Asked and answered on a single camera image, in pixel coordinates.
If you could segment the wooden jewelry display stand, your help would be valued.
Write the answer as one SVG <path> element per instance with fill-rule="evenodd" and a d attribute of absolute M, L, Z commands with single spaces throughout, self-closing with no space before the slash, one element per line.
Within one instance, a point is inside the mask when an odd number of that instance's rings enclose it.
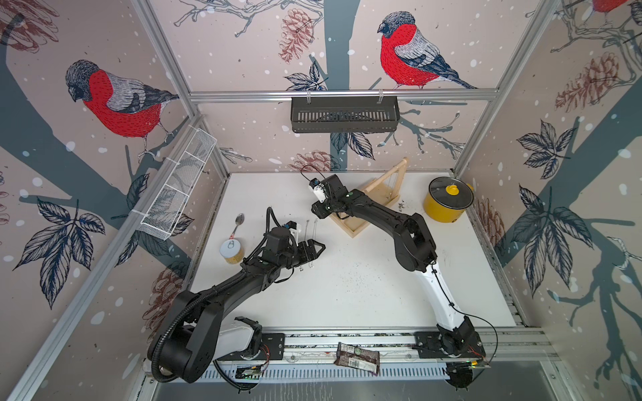
<path fill-rule="evenodd" d="M 409 159 L 404 157 L 398 164 L 367 185 L 359 188 L 375 202 L 383 207 L 391 208 L 400 198 L 401 186 L 404 181 Z M 361 234 L 369 226 L 369 222 L 340 213 L 332 215 L 332 220 L 351 238 Z"/>

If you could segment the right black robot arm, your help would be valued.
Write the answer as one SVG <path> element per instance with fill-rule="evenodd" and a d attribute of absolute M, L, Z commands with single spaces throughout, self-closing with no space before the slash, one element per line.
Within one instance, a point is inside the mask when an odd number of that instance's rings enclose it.
<path fill-rule="evenodd" d="M 436 316 L 441 352 L 458 357 L 473 351 L 479 342 L 476 329 L 445 283 L 437 263 L 436 242 L 423 216 L 395 212 L 361 190 L 348 190 L 337 175 L 314 178 L 309 188 L 317 197 L 311 211 L 319 219 L 343 213 L 378 227 L 392 238 L 397 262 L 414 272 L 426 289 Z"/>

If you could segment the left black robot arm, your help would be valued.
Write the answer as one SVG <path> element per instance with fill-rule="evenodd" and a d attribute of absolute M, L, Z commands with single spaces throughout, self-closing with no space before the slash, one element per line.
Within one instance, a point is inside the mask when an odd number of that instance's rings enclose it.
<path fill-rule="evenodd" d="M 323 254 L 322 242 L 297 242 L 295 227 L 294 222 L 280 224 L 269 207 L 262 240 L 242 259 L 237 274 L 209 289 L 177 294 L 147 351 L 153 379 L 189 384 L 200 379 L 217 359 L 224 318 L 249 297 L 282 283 L 282 270 L 292 272 Z"/>

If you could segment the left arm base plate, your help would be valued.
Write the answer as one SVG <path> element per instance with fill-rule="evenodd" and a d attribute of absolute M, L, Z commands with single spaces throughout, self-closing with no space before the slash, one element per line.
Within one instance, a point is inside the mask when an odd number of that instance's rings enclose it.
<path fill-rule="evenodd" d="M 285 350 L 285 334 L 282 332 L 273 332 L 267 333 L 262 336 L 262 347 L 259 349 L 258 354 L 251 358 L 247 356 L 245 351 L 237 351 L 227 355 L 224 355 L 218 359 L 218 361 L 265 361 L 267 354 L 264 352 L 264 348 L 267 348 L 270 354 L 271 361 L 280 361 L 284 359 L 284 350 Z"/>

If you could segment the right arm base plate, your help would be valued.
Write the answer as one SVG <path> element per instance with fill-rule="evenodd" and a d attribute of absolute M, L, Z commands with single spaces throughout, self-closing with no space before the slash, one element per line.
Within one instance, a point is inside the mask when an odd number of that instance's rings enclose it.
<path fill-rule="evenodd" d="M 472 340 L 458 354 L 447 354 L 442 347 L 439 332 L 415 332 L 416 344 L 412 347 L 421 359 L 485 359 L 487 357 L 480 335 L 475 332 Z"/>

